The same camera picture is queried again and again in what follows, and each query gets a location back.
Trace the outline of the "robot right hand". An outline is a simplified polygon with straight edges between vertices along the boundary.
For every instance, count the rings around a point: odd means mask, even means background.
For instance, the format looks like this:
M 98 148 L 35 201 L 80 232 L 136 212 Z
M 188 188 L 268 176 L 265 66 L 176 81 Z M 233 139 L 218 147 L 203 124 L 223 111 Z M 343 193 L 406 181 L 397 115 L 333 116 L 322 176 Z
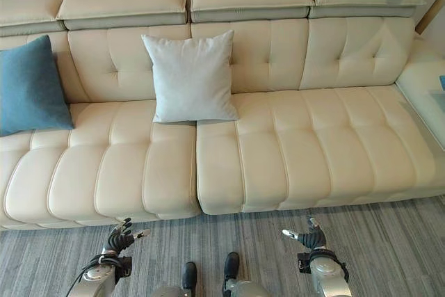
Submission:
M 307 218 L 309 231 L 297 233 L 291 230 L 282 230 L 282 234 L 301 243 L 310 250 L 326 249 L 327 241 L 321 226 L 314 217 Z

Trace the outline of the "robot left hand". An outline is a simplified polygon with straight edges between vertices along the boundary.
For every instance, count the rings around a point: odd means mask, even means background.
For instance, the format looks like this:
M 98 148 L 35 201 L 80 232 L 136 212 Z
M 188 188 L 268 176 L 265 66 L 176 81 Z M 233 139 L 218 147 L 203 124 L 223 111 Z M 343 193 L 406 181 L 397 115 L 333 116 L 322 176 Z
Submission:
M 138 232 L 132 232 L 131 218 L 125 218 L 117 224 L 109 234 L 103 248 L 103 254 L 119 255 L 123 250 L 131 246 L 136 240 L 149 236 L 151 229 L 145 229 Z

